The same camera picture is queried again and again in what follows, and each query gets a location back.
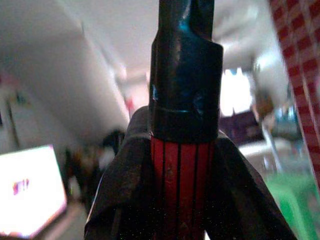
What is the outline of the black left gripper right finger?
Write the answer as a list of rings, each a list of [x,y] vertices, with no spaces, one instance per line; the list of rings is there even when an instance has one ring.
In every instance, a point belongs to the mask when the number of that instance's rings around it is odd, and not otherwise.
[[[204,228],[211,240],[294,240],[258,171],[224,133],[214,143]]]

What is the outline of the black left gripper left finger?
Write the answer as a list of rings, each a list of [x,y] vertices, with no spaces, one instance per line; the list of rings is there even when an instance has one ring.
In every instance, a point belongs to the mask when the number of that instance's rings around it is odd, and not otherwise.
[[[86,240],[151,240],[158,224],[147,106],[132,116],[118,153],[99,182]]]

